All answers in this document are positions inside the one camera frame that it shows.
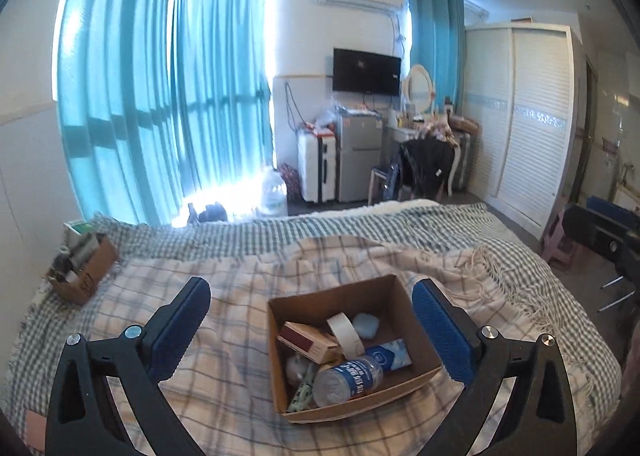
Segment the louvered door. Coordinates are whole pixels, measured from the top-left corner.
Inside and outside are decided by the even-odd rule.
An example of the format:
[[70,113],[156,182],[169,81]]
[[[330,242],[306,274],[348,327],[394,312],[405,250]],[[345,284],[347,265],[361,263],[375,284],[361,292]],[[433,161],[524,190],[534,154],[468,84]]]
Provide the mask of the louvered door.
[[540,236],[567,162],[574,73],[564,32],[514,28],[513,50],[513,116],[497,198]]
[[508,138],[510,30],[466,33],[463,116],[481,126],[469,191],[486,199],[497,187]]

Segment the blue curtain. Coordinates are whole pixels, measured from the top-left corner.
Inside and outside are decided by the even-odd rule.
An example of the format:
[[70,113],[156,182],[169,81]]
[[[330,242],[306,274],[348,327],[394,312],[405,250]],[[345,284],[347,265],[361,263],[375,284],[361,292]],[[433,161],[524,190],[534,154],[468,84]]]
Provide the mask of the blue curtain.
[[271,165],[264,0],[175,0],[172,91],[185,194]]
[[445,97],[462,107],[465,66],[465,7],[463,0],[409,0],[413,46],[411,65],[421,64],[436,85],[436,105]]
[[168,223],[182,190],[166,63],[168,0],[66,0],[58,113],[85,217]]

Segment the black flat screen tv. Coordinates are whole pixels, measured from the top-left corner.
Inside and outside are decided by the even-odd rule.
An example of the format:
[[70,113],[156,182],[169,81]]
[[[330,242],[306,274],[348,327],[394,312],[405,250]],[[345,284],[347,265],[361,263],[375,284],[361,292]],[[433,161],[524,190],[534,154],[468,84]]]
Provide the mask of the black flat screen tv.
[[334,49],[334,91],[399,96],[400,58]]

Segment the blue gripper pad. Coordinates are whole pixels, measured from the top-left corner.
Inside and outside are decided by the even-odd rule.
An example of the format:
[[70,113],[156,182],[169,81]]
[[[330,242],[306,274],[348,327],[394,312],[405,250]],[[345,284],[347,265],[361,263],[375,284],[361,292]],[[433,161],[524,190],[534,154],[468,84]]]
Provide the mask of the blue gripper pad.
[[211,301],[209,283],[191,277],[175,299],[145,326],[142,341],[146,372],[154,383],[171,378],[204,319]]
[[415,284],[412,303],[449,376],[468,386],[476,376],[482,349],[476,324],[462,308],[453,306],[431,279]]

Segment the white suitcase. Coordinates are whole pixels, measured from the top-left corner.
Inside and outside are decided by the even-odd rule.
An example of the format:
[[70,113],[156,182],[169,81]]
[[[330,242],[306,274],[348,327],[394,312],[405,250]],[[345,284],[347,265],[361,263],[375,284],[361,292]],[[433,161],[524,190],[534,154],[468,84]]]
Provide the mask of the white suitcase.
[[335,136],[298,134],[298,171],[302,198],[309,203],[335,200]]

